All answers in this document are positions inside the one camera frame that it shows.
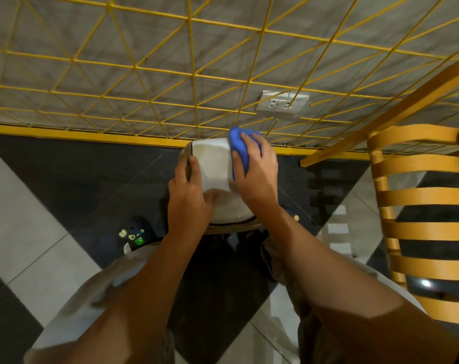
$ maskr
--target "hand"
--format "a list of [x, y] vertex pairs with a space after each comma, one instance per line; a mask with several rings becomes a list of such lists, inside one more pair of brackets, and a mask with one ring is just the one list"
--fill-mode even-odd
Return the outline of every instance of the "hand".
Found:
[[176, 166], [176, 176], [169, 181], [168, 223], [169, 235], [175, 239], [190, 237], [198, 243], [214, 213], [213, 200], [217, 193], [202, 194], [201, 169], [197, 158], [191, 156], [191, 180], [187, 181], [187, 158], [181, 158]]
[[270, 143], [260, 135], [253, 135], [253, 138], [260, 144], [262, 154], [260, 155], [257, 143], [242, 133], [241, 139], [245, 142], [250, 157], [249, 169], [245, 176], [241, 158], [236, 151], [233, 151], [233, 168], [236, 188], [246, 205], [256, 214], [261, 207], [278, 205], [279, 164]]

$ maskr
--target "electrical socket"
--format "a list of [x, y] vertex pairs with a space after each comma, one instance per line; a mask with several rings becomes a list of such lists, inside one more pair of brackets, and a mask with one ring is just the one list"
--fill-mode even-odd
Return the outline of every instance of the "electrical socket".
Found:
[[299, 93], [293, 103], [290, 104], [295, 93], [297, 92], [287, 92], [280, 95], [279, 92], [275, 91], [263, 91], [262, 97], [259, 100], [266, 99], [266, 101], [260, 102], [257, 105], [257, 110], [288, 113], [299, 112], [309, 100], [309, 95]]

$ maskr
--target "forearm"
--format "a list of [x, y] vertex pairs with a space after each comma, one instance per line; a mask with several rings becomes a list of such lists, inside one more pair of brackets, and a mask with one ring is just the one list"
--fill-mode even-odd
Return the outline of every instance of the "forearm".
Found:
[[167, 235], [127, 288], [80, 337], [66, 363], [121, 364], [153, 358], [184, 270], [196, 249]]
[[257, 209], [307, 300], [349, 358], [453, 362], [459, 340], [439, 324], [321, 243], [278, 205]]

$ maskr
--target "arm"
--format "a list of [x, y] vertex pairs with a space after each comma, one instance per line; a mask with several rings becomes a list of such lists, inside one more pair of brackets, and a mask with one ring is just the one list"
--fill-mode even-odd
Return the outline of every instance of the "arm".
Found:
[[64, 364], [154, 362], [182, 275], [209, 225], [214, 193], [204, 200], [201, 171], [187, 159], [169, 182], [169, 232], [141, 271], [78, 339]]
[[278, 205], [277, 157], [269, 143], [242, 134], [245, 175], [233, 153], [237, 188], [274, 238], [306, 299], [344, 354], [361, 363], [453, 363], [459, 339], [406, 299], [313, 237]]

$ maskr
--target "yellow wire mesh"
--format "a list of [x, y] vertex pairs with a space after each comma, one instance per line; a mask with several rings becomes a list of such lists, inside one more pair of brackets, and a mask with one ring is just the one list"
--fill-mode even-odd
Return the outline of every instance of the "yellow wire mesh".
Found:
[[[458, 59], [459, 0], [0, 0], [0, 125], [324, 148]], [[459, 127], [459, 89], [411, 123]]]

